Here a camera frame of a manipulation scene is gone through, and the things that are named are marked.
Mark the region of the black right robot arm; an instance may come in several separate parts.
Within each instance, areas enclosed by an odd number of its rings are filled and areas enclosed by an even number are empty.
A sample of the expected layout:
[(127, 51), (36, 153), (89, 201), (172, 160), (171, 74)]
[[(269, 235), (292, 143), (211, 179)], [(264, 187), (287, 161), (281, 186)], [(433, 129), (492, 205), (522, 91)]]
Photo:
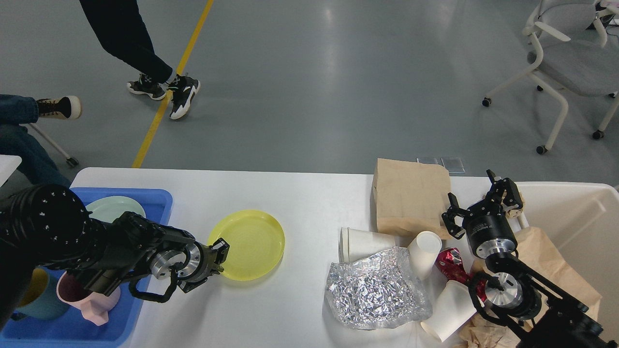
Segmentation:
[(486, 173), (491, 186), (482, 200), (462, 208), (450, 192), (442, 214), (449, 234), (466, 236), (488, 267), (467, 283), (477, 313), (509, 328), (520, 348), (616, 348), (616, 341), (601, 339), (603, 328), (587, 315), (588, 306), (519, 259), (507, 213), (524, 207), (523, 200), (513, 180)]

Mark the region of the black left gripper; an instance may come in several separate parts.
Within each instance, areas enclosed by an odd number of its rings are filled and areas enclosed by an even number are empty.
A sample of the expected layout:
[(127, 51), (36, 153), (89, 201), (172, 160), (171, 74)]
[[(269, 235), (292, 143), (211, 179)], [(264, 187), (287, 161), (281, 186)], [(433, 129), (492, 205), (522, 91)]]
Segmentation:
[(212, 246), (195, 242), (181, 251), (166, 250), (155, 253), (150, 261), (150, 272), (157, 279), (177, 276), (177, 286), (184, 292), (194, 290), (212, 275), (224, 270), (230, 245), (223, 238), (215, 240)]

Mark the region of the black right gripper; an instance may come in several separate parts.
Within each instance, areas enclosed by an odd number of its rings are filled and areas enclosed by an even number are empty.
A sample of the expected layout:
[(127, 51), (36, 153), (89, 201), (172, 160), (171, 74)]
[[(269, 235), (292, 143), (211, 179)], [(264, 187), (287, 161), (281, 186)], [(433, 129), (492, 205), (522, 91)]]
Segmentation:
[[(496, 253), (513, 253), (517, 249), (517, 240), (501, 203), (515, 203), (519, 189), (510, 178), (501, 179), (490, 169), (486, 174), (491, 187), (481, 201), (472, 205), (472, 211), (462, 209), (457, 197), (449, 192), (450, 205), (441, 215), (449, 235), (460, 240), (466, 234), (473, 255), (480, 259)], [(456, 217), (463, 218), (462, 226), (457, 225)]]

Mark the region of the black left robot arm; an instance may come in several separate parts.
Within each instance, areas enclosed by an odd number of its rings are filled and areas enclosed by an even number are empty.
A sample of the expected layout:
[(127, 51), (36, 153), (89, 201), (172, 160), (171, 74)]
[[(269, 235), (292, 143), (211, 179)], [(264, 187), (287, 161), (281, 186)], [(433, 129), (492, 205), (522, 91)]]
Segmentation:
[(165, 303), (223, 271), (230, 245), (206, 246), (182, 229), (124, 212), (91, 218), (62, 185), (36, 185), (1, 200), (1, 325), (25, 297), (38, 266), (68, 271), (86, 290), (110, 295), (128, 283), (134, 298)]

